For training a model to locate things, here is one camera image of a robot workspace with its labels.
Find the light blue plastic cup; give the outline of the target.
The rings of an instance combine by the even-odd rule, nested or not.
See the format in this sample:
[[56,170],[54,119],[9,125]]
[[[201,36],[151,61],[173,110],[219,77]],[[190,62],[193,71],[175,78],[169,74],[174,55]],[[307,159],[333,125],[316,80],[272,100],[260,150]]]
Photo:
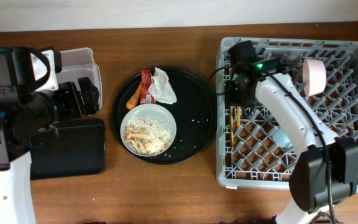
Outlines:
[[281,148],[288,149],[292,143],[282,128],[279,128],[272,136],[273,141]]

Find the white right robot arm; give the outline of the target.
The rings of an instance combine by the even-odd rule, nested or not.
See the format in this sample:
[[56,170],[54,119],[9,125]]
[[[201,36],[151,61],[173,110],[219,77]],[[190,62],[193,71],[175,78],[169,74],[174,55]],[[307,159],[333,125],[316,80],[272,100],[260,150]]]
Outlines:
[[328,128],[296,90],[279,60],[237,57],[235,80],[225,89],[231,105],[264,105],[291,142],[297,162],[290,176],[291,200],[272,223],[337,223],[334,206],[357,191],[358,145]]

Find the pink bowl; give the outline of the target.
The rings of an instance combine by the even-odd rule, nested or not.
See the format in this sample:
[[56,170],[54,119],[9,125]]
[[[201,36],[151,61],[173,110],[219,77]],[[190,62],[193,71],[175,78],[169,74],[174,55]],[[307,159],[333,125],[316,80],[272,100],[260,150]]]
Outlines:
[[304,59],[303,83],[306,96],[320,94],[326,88],[326,67],[323,61]]

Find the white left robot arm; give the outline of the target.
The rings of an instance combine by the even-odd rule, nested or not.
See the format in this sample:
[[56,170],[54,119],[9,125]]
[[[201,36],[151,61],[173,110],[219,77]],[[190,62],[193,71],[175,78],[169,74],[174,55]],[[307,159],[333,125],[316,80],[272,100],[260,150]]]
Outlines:
[[30,190],[32,139],[41,131],[60,135],[55,123],[95,114],[101,81],[81,77],[59,83],[54,91],[36,82],[0,79],[0,223],[35,223]]

